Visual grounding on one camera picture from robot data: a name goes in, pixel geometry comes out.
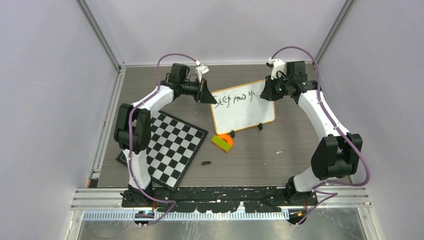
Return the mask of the yellow framed whiteboard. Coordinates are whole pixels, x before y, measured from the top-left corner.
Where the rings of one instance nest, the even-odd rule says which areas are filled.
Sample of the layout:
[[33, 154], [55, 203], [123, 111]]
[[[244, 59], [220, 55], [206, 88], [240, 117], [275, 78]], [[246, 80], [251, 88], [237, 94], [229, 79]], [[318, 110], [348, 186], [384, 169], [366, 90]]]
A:
[[215, 133], [228, 134], [259, 123], [267, 124], [276, 119], [275, 103], [261, 99], [265, 80], [258, 80], [212, 92], [217, 103], [211, 113]]

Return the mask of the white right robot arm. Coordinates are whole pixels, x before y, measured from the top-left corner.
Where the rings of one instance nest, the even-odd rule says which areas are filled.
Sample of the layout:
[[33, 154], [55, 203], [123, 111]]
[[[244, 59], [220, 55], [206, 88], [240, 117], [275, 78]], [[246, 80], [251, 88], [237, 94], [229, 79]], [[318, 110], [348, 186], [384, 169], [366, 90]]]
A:
[[299, 205], [309, 197], [313, 187], [327, 180], [341, 179], [357, 172], [363, 140], [350, 133], [328, 109], [324, 95], [315, 80], [309, 80], [304, 61], [285, 63], [281, 59], [268, 59], [271, 74], [265, 77], [260, 98], [267, 101], [292, 98], [306, 113], [320, 142], [310, 160], [310, 167], [292, 176], [286, 183], [283, 195], [291, 205]]

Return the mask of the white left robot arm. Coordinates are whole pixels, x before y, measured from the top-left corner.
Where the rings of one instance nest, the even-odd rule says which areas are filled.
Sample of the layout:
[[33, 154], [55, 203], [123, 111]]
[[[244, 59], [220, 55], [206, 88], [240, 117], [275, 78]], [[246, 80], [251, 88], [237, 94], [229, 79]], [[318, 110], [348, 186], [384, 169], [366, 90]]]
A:
[[134, 200], [141, 207], [153, 202], [151, 177], [148, 173], [147, 147], [151, 140], [152, 115], [172, 103], [181, 95], [192, 96], [198, 103], [216, 104], [203, 77], [209, 67], [196, 63], [196, 80], [190, 81], [189, 67], [174, 63], [164, 80], [160, 80], [154, 90], [135, 103], [123, 103], [118, 108], [113, 138], [122, 149], [129, 172], [128, 190], [135, 192]]

